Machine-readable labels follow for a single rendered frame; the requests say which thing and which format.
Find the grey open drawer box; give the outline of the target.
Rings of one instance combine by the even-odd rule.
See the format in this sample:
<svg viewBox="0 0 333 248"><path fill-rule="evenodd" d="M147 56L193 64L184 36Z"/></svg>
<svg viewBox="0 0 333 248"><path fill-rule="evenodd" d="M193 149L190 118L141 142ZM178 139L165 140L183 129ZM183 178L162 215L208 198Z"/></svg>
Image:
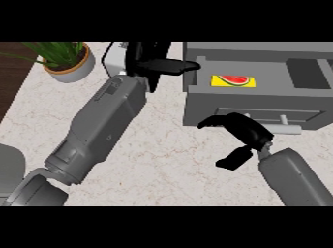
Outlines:
<svg viewBox="0 0 333 248"><path fill-rule="evenodd" d="M202 65L184 76L189 92L333 97L333 42L184 42L184 59ZM256 87L212 87L212 76L245 76Z"/></svg>

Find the yellow watermelon print box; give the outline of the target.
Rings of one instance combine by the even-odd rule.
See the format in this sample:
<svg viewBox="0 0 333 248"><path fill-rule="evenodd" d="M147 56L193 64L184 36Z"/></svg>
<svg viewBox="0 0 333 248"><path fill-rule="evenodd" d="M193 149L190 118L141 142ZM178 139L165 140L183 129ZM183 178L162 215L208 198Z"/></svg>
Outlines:
<svg viewBox="0 0 333 248"><path fill-rule="evenodd" d="M211 86L255 88L258 85L256 85L256 79L253 77L212 75Z"/></svg>

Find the grey drawer front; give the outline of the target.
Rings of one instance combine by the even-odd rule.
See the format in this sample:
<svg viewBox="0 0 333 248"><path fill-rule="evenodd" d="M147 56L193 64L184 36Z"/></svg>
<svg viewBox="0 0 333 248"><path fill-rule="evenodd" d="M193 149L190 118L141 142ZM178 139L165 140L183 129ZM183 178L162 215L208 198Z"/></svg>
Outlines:
<svg viewBox="0 0 333 248"><path fill-rule="evenodd" d="M333 89L283 89L275 93L256 88L189 86L183 124L196 126L214 114L249 114L262 124L290 125L318 130L333 123Z"/></svg>

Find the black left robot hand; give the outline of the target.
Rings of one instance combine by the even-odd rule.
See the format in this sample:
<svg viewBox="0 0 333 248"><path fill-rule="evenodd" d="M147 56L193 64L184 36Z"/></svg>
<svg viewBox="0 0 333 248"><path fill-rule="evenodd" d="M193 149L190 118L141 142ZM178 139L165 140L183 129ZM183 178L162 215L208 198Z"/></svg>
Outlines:
<svg viewBox="0 0 333 248"><path fill-rule="evenodd" d="M169 59L171 42L130 42L125 51L125 71L133 77L143 77L149 82L149 91L155 92L161 75L180 76L197 71L202 65L193 61Z"/></svg>

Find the green plant in grey pot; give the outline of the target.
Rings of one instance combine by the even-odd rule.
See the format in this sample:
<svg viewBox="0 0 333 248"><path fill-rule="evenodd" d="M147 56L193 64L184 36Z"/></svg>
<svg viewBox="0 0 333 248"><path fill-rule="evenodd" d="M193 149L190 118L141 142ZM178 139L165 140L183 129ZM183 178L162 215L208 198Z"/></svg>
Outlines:
<svg viewBox="0 0 333 248"><path fill-rule="evenodd" d="M41 59L0 52L0 55L38 63L57 82L74 83L91 73L96 58L85 42L24 42Z"/></svg>

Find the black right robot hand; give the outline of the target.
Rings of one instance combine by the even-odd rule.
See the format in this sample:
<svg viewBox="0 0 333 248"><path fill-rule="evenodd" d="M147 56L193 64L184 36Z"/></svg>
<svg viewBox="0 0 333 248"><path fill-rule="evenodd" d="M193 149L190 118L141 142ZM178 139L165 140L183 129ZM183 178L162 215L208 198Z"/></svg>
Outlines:
<svg viewBox="0 0 333 248"><path fill-rule="evenodd" d="M273 141L274 134L258 121L237 112L212 115L197 124L199 129L219 126L245 143L225 158L215 162L219 168L234 171L252 158L252 150L262 151L265 145Z"/></svg>

